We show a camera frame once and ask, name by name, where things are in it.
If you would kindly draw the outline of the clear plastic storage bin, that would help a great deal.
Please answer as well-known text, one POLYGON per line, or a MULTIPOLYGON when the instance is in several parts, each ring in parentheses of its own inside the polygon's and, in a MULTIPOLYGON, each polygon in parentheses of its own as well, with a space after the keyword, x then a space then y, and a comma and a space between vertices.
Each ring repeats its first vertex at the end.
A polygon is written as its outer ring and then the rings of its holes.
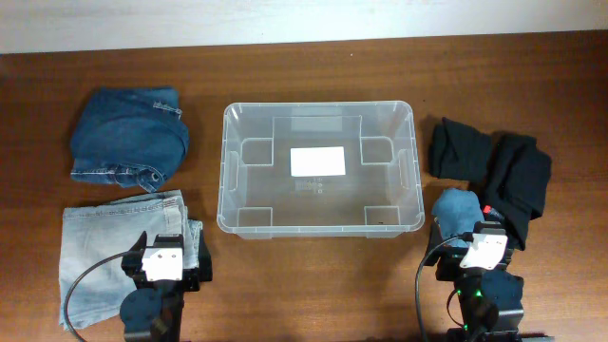
POLYGON ((218 227, 248 239, 395 238, 425 223, 411 106, 234 103, 223 115, 218 227), (292 177, 290 150, 343 146, 346 175, 292 177))

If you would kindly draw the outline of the large black garment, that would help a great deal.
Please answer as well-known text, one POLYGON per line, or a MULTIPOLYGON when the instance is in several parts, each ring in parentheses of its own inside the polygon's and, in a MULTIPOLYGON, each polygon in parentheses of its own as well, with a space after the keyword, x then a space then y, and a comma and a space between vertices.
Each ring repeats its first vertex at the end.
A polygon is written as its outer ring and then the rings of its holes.
POLYGON ((506 134, 498 142, 482 199, 499 214, 512 249, 525 249, 529 222, 543 214, 551 166, 533 137, 506 134))

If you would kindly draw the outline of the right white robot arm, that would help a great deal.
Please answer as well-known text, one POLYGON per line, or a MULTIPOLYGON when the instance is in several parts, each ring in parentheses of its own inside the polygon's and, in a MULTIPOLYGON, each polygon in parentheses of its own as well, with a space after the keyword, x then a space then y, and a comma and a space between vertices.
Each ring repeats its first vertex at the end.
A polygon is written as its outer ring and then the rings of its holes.
POLYGON ((438 222, 431 224, 427 252, 415 277, 415 304, 419 328, 428 340, 421 313, 420 276, 434 267, 438 281, 449 282, 453 290, 449 307, 458 300, 462 319, 445 333, 446 341, 553 341, 542 332, 521 333, 523 320, 523 278, 506 268, 513 251, 499 222, 478 221, 470 232, 443 237, 438 222))

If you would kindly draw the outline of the light blue jeans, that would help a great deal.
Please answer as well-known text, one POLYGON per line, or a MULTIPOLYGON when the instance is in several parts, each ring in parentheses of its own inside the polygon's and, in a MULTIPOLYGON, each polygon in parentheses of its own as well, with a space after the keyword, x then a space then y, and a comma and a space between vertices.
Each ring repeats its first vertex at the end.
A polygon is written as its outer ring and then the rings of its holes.
MULTIPOLYGON (((181 191, 172 190, 118 199, 98 206, 67 208, 63 213, 59 262, 61 298, 75 279, 95 263, 129 250, 143 232, 149 242, 158 234, 182 234, 186 265, 194 266, 194 242, 203 223, 188 217, 181 191)), ((119 313, 136 286, 118 259, 107 262, 79 282, 67 303, 68 318, 83 329, 119 313)))

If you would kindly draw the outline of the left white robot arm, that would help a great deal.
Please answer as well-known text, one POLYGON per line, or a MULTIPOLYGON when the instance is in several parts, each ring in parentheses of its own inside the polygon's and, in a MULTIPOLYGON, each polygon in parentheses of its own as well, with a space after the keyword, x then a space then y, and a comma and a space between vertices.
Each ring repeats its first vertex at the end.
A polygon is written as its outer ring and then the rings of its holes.
POLYGON ((121 267, 136 290, 120 307, 126 341, 180 339, 184 295, 213 279, 212 259, 202 236, 195 239, 194 252, 197 265, 187 268, 183 235, 158 235, 148 245, 147 233, 127 251, 121 267))

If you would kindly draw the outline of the dark blue jeans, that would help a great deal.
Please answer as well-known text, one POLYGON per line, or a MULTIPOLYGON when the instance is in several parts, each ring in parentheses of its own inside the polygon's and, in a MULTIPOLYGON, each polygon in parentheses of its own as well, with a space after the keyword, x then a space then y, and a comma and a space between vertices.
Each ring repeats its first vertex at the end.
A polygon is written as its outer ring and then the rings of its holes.
POLYGON ((181 116, 179 92, 170 86, 93 92, 70 139, 70 177, 158 191, 188 152, 181 116))

